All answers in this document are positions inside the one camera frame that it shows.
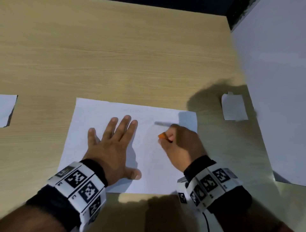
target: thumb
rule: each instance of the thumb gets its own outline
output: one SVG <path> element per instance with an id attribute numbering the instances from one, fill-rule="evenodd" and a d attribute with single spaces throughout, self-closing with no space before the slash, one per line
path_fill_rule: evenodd
<path id="1" fill-rule="evenodd" d="M 171 147 L 171 143 L 167 139 L 158 139 L 158 143 L 162 146 L 165 152 L 167 152 Z"/>
<path id="2" fill-rule="evenodd" d="M 90 128 L 90 129 L 88 130 L 88 134 L 87 134 L 87 139 L 88 139 L 87 144 L 88 144 L 88 147 L 97 144 L 95 138 L 96 138 L 95 129 L 94 129 L 94 128 Z"/>
<path id="3" fill-rule="evenodd" d="M 141 178 L 141 171 L 137 168 L 125 167 L 123 178 L 139 180 Z"/>

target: right hand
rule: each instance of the right hand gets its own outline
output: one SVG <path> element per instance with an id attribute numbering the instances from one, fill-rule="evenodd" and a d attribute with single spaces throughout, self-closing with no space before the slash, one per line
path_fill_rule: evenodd
<path id="1" fill-rule="evenodd" d="M 169 141 L 158 139 L 171 163 L 181 172 L 197 158 L 207 155 L 198 134 L 186 127 L 172 124 L 165 132 Z"/>

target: white paper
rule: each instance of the white paper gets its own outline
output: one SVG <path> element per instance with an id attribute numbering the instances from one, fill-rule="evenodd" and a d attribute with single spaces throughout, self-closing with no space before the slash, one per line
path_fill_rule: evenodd
<path id="1" fill-rule="evenodd" d="M 17 95 L 0 94 L 0 127 L 7 126 L 9 116 L 12 113 Z"/>
<path id="2" fill-rule="evenodd" d="M 232 92 L 223 94 L 221 98 L 224 120 L 248 120 L 242 95 L 234 95 Z"/>
<path id="3" fill-rule="evenodd" d="M 127 114 L 132 120 L 138 121 L 138 127 L 127 149 L 126 165 L 138 168 L 142 178 L 133 181 L 121 179 L 115 185 L 107 187 L 107 191 L 175 194 L 176 182 L 183 173 L 171 164 L 158 144 L 158 135 L 166 131 L 171 123 L 197 132 L 195 112 L 77 98 L 58 170 L 82 159 L 88 148 L 89 128 L 94 127 L 101 139 L 112 117 L 117 117 L 121 121 Z"/>

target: cable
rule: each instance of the cable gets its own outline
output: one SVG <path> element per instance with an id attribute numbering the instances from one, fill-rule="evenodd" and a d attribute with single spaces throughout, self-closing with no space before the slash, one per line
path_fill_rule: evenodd
<path id="1" fill-rule="evenodd" d="M 208 232 L 210 232 L 207 217 L 206 217 L 206 215 L 205 215 L 205 213 L 204 213 L 204 212 L 202 212 L 202 214 L 204 215 L 205 220 L 206 220 L 206 224 L 207 224 L 207 231 L 208 231 Z"/>

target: wooden table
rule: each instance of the wooden table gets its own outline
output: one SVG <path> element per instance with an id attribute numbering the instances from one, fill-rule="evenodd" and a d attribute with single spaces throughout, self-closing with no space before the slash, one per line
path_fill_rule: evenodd
<path id="1" fill-rule="evenodd" d="M 225 17 L 112 1 L 4 0 L 0 21 L 0 93 L 18 94 L 10 126 L 0 128 L 1 215 L 56 172 L 81 97 L 197 112 L 210 156 L 285 220 Z M 244 95 L 250 120 L 223 120 L 227 91 Z M 99 223 L 109 231 L 157 231 L 177 216 L 171 197 L 107 197 Z"/>

